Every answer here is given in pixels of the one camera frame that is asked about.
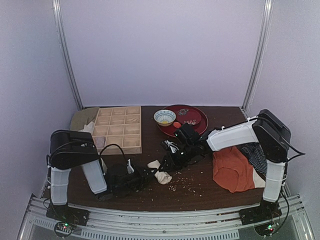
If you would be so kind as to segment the beige underwear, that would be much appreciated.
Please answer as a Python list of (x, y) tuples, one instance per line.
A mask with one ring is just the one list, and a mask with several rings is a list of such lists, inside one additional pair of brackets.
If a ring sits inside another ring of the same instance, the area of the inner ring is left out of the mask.
[(160, 166), (161, 164), (157, 159), (147, 164), (148, 168), (156, 169), (156, 171), (154, 172), (154, 176), (157, 179), (158, 183), (161, 185), (166, 185), (172, 180), (172, 176), (165, 171), (159, 171)]

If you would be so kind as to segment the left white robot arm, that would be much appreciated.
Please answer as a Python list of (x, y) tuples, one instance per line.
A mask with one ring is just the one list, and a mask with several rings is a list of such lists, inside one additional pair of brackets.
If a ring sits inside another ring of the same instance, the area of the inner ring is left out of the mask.
[(107, 167), (89, 132), (56, 130), (50, 136), (50, 154), (46, 157), (50, 201), (67, 206), (70, 172), (81, 167), (89, 188), (99, 201), (106, 201), (128, 191), (144, 188), (158, 171), (142, 167), (125, 158), (126, 164)]

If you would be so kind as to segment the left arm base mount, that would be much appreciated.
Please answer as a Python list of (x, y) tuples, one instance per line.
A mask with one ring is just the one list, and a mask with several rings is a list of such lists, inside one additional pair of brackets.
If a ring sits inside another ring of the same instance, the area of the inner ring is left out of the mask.
[(46, 211), (47, 218), (74, 226), (86, 226), (89, 215), (88, 210), (70, 207), (67, 204), (54, 205), (51, 201)]

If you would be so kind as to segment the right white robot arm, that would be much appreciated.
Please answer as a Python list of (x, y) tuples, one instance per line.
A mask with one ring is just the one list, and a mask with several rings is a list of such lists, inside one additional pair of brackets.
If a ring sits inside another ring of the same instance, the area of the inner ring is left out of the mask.
[(212, 179), (221, 188), (230, 193), (263, 188), (263, 201), (277, 202), (286, 180), (291, 132), (269, 110), (203, 134), (184, 123), (174, 135), (182, 146), (163, 142), (167, 154), (158, 168), (161, 173), (180, 170), (212, 154)]

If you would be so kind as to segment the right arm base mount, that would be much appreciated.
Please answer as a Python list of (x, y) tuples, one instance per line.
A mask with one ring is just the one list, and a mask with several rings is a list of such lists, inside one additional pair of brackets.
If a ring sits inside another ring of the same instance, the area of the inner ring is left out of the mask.
[(273, 217), (280, 217), (281, 215), (282, 211), (277, 201), (269, 202), (263, 199), (258, 206), (244, 208), (239, 211), (243, 226), (271, 220)]

